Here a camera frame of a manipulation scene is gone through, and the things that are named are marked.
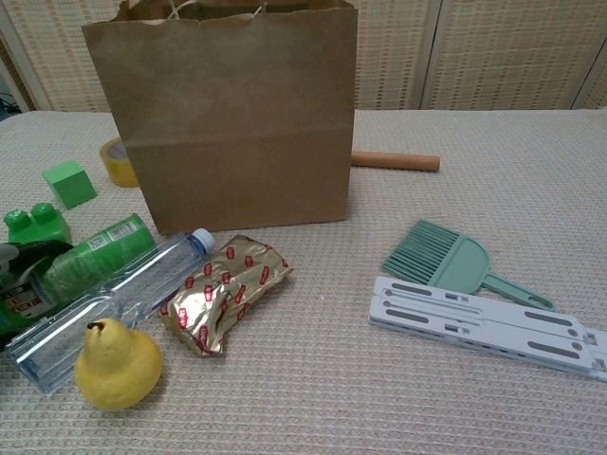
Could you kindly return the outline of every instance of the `gold foil package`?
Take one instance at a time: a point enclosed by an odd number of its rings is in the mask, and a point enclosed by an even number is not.
[[[160,307],[160,317],[198,355],[219,354],[229,328],[292,270],[272,246],[236,235]]]

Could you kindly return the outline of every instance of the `roll of tape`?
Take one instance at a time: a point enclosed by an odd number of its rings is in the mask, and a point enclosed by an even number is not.
[[[123,188],[139,186],[131,161],[126,154],[126,148],[119,137],[103,144],[100,155],[105,169],[115,185]]]

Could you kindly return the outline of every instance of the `beige tablecloth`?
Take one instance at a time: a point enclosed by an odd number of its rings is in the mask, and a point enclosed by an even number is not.
[[[99,196],[65,212],[74,241],[131,212],[152,227],[139,189],[113,186],[99,159],[116,135],[105,114],[0,122],[0,211],[52,202],[41,172],[75,158]],[[477,237],[502,275],[607,328],[607,111],[358,112],[355,136],[360,149],[441,155],[441,171],[353,169],[347,221],[246,231],[295,272],[219,358],[194,357],[148,320],[166,365],[136,408],[91,409],[73,384],[42,396],[1,355],[0,452],[607,453],[607,384],[367,322],[382,259],[423,217]]]

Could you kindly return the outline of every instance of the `brush bristles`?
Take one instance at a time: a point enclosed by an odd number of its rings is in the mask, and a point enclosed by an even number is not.
[[[420,220],[382,268],[402,280],[427,284],[458,237],[457,232]]]

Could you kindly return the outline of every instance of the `wooden dowel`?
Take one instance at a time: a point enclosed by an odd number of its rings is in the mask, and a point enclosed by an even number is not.
[[[385,152],[361,152],[353,150],[352,166],[405,169],[410,171],[438,171],[440,156],[388,154]]]

